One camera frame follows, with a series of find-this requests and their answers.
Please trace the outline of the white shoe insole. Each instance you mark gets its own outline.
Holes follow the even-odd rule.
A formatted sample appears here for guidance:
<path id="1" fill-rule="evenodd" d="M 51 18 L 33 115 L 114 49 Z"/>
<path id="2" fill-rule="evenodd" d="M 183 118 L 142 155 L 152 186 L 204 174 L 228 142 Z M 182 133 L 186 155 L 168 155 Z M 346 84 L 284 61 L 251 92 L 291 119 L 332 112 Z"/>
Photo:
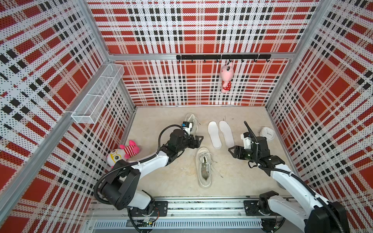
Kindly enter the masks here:
<path id="1" fill-rule="evenodd" d="M 220 149 L 222 147 L 220 136 L 219 136 L 219 128 L 217 126 L 217 123 L 215 121 L 211 121 L 208 124 L 208 133 L 210 135 L 210 139 L 212 142 L 212 145 L 216 149 Z"/>
<path id="2" fill-rule="evenodd" d="M 235 145 L 232 130 L 226 121 L 219 122 L 220 131 L 223 133 L 226 146 L 231 148 Z"/>

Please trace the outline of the white sneaker one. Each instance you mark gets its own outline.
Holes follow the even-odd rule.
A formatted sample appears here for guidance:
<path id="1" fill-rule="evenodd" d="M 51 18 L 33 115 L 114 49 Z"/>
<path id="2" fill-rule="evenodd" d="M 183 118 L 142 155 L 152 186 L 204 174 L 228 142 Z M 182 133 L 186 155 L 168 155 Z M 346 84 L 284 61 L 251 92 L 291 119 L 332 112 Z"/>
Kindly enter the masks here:
<path id="1" fill-rule="evenodd" d="M 214 168 L 217 163 L 213 159 L 213 154 L 205 147 L 199 148 L 195 155 L 198 183 L 201 188 L 209 188 L 212 185 L 212 173 L 219 177 L 223 176 Z"/>
<path id="2" fill-rule="evenodd" d="M 185 122 L 189 123 L 188 131 L 189 134 L 196 135 L 200 126 L 200 121 L 193 113 L 188 113 L 185 117 Z"/>

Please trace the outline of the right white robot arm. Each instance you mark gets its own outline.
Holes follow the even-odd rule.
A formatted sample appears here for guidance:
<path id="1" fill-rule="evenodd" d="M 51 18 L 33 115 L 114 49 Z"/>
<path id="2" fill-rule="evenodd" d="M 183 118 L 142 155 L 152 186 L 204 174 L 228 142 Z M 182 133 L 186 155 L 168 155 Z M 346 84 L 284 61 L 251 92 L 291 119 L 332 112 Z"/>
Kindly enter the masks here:
<path id="1" fill-rule="evenodd" d="M 331 202 L 299 178 L 277 155 L 271 155 L 265 137 L 241 136 L 244 145 L 228 149 L 235 159 L 248 161 L 277 181 L 297 204 L 292 204 L 275 191 L 260 194 L 257 211 L 264 216 L 279 214 L 304 233 L 348 233 L 347 211 L 339 202 Z"/>

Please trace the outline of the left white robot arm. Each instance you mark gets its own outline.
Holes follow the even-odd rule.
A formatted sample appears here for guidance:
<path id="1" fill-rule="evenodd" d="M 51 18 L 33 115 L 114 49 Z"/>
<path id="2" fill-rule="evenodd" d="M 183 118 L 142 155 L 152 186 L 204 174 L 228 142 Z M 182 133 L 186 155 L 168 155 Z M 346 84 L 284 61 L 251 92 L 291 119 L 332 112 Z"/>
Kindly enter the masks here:
<path id="1" fill-rule="evenodd" d="M 137 190 L 139 181 L 153 171 L 170 165 L 185 149 L 198 149 L 203 136 L 189 134 L 179 125 L 170 125 L 158 136 L 154 154 L 135 162 L 120 160 L 95 184 L 93 195 L 102 204 L 117 210 L 139 209 L 150 215 L 155 209 L 154 198 L 145 191 Z"/>

